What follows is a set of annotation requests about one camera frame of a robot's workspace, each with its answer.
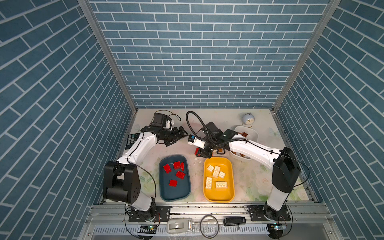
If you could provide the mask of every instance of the dark blue plastic tray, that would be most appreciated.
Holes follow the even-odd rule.
[[[181,171],[181,168],[179,169],[173,169],[173,163],[174,162],[183,162],[184,163],[184,171]],[[166,173],[163,166],[166,164],[169,164],[171,168],[170,173]],[[185,173],[184,179],[180,179],[176,177],[177,171],[181,171]],[[172,157],[166,157],[159,163],[159,179],[160,179],[160,197],[162,200],[166,202],[171,202],[179,199],[184,199],[188,197],[188,195],[191,193],[191,181],[189,178],[189,171],[188,171],[188,164],[185,157],[181,155],[176,155]],[[169,185],[169,180],[176,180],[177,186],[171,187]]]

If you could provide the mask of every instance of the floral tablecloth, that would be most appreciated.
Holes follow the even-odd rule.
[[[209,109],[197,109],[196,112],[200,115],[206,115],[205,111],[210,111],[210,119],[204,121],[214,122],[219,128],[223,131],[227,128],[234,129],[236,125],[241,125],[241,116],[244,111],[239,111],[237,113],[234,110],[215,110],[217,112],[213,112],[213,110]],[[186,109],[172,109],[174,113],[179,114],[182,118],[185,116]],[[231,115],[225,114],[225,111],[231,111]],[[148,125],[148,119],[153,116],[155,109],[140,109],[135,122],[133,124],[131,133],[140,132],[140,129],[145,125]],[[267,109],[250,109],[253,115],[255,115],[255,123],[253,124],[253,129],[258,131],[259,134],[259,143],[264,144],[270,147],[276,147],[282,149],[284,147],[284,143],[281,139],[281,136],[277,130],[276,124]],[[197,123],[197,119],[193,117],[191,118],[191,125],[195,131],[201,127]],[[182,124],[177,124],[176,126],[182,125],[187,132],[190,132],[185,119],[182,119]],[[163,202],[159,194],[159,163],[160,161],[171,155],[183,155],[188,162],[189,167],[189,175],[191,180],[192,190],[190,195],[186,199],[178,200],[175,202],[208,202],[203,194],[203,167],[205,158],[195,157],[196,147],[187,144],[187,137],[179,140],[177,143],[171,146],[164,146],[163,144],[156,144],[145,157],[145,161],[139,162],[138,164],[149,171],[155,181],[157,186],[157,202]],[[238,160],[233,158],[228,152],[225,155],[218,155],[219,157],[228,158],[233,167],[233,177],[235,181],[235,198],[234,202],[244,202],[244,201],[266,201],[268,195],[272,188],[272,171],[265,167],[264,165],[258,163],[255,160]],[[144,193],[149,196],[154,196],[154,185],[151,177],[139,169],[141,189]],[[309,200],[304,187],[301,185],[296,187],[292,193],[289,195],[288,200]]]

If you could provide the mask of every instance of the slotted cable tray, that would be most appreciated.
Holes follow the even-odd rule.
[[[138,230],[140,229],[140,225],[130,226],[127,225],[128,230],[137,235]],[[203,232],[207,235],[213,234],[215,231],[214,227],[202,227]],[[239,226],[230,226],[226,227],[223,225],[219,225],[219,235],[233,235],[233,234],[241,234],[241,235],[254,235],[254,234],[269,234],[267,224],[263,223],[252,223],[246,225]],[[121,225],[97,225],[94,229],[93,235],[129,235],[125,226]],[[140,233],[141,236],[153,236],[153,234],[148,233]],[[201,235],[199,225],[194,224],[192,227],[192,231],[186,233],[167,233],[167,226],[165,224],[160,225],[157,228],[157,232],[155,236],[158,237],[166,237],[166,236],[196,236]]]

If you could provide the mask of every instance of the yellow tray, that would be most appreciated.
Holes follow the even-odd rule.
[[[212,189],[205,188],[205,181],[207,177],[212,177],[213,171],[210,172],[207,170],[209,165],[219,166],[220,171],[225,173],[224,179],[222,178],[212,178]],[[228,184],[227,189],[215,189],[216,181],[226,181]],[[203,192],[205,198],[210,202],[218,203],[228,203],[235,198],[235,183],[233,181],[233,170],[232,163],[225,157],[212,157],[207,158],[204,162],[204,180],[203,180]]]

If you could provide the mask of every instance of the brick wallpaper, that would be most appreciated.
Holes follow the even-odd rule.
[[[139,108],[271,108],[327,3],[91,0]]]
[[[384,239],[383,12],[342,0],[278,110],[345,239]]]
[[[76,0],[0,1],[0,239],[72,239],[131,110]]]

